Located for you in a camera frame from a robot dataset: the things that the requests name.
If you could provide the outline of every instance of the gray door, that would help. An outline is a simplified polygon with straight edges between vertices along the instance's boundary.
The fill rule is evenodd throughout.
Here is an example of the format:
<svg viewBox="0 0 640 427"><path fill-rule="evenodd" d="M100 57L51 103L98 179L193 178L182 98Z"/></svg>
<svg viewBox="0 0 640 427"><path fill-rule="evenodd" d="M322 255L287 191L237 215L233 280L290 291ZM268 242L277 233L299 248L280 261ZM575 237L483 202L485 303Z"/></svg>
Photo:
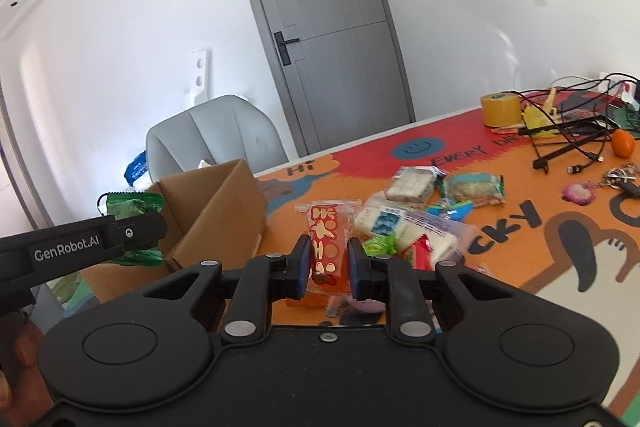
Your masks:
<svg viewBox="0 0 640 427"><path fill-rule="evenodd" d="M382 0L260 1L309 153L410 122Z"/></svg>

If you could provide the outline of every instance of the green package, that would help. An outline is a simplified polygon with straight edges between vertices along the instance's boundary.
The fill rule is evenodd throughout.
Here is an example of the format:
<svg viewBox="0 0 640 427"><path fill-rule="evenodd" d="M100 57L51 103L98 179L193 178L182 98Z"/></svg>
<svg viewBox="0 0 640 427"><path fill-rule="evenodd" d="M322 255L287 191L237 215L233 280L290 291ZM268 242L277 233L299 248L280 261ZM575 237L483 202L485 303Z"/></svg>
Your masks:
<svg viewBox="0 0 640 427"><path fill-rule="evenodd" d="M116 219L139 216L147 212L160 212L164 206L162 194L148 192L110 192L107 194L107 214ZM158 247L145 250L128 250L123 256L110 259L107 263L122 266L162 266L162 252Z"/></svg>
<svg viewBox="0 0 640 427"><path fill-rule="evenodd" d="M364 253L369 257L377 255L395 255L396 254L396 234L377 235L362 244Z"/></svg>
<svg viewBox="0 0 640 427"><path fill-rule="evenodd" d="M505 202L504 177L487 172L456 174L445 180L443 196L456 203L473 201L476 208L501 204Z"/></svg>

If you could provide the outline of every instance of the green candy wrapper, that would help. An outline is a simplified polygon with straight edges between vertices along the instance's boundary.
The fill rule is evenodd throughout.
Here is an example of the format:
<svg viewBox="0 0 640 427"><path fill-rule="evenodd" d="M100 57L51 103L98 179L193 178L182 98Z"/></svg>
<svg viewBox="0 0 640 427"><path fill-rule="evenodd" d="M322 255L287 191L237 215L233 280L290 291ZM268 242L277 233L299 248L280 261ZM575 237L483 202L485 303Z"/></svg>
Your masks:
<svg viewBox="0 0 640 427"><path fill-rule="evenodd" d="M362 244L364 252L369 257L377 255L395 255L396 254L396 234L377 235Z"/></svg>
<svg viewBox="0 0 640 427"><path fill-rule="evenodd" d="M116 219L139 216L147 212L160 212L164 206L162 194L148 192L110 192L107 194L107 214ZM158 247L145 250L128 250L121 257L110 259L107 263L122 266L162 266L164 260Z"/></svg>

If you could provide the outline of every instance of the red snack package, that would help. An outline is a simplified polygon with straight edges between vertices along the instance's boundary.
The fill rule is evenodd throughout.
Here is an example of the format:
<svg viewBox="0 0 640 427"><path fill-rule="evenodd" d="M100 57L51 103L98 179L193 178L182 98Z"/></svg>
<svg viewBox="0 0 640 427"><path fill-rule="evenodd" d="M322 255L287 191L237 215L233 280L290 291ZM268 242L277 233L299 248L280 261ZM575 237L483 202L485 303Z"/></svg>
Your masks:
<svg viewBox="0 0 640 427"><path fill-rule="evenodd" d="M421 235L412 245L412 264L416 270L433 270L431 266L431 252L433 248L429 244L429 237Z"/></svg>
<svg viewBox="0 0 640 427"><path fill-rule="evenodd" d="M308 290L326 295L351 293L347 242L359 201L315 201L296 205L306 211L313 259Z"/></svg>

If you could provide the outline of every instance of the gray office chair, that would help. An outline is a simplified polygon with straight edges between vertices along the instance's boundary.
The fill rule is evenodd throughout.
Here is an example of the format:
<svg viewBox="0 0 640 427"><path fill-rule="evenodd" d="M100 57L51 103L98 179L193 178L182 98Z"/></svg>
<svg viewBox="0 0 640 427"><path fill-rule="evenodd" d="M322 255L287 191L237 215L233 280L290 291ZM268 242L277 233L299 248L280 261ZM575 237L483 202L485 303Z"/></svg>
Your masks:
<svg viewBox="0 0 640 427"><path fill-rule="evenodd" d="M146 161L153 181L169 174L244 158L251 172L281 165L287 155L275 126L258 108L228 94L153 126Z"/></svg>

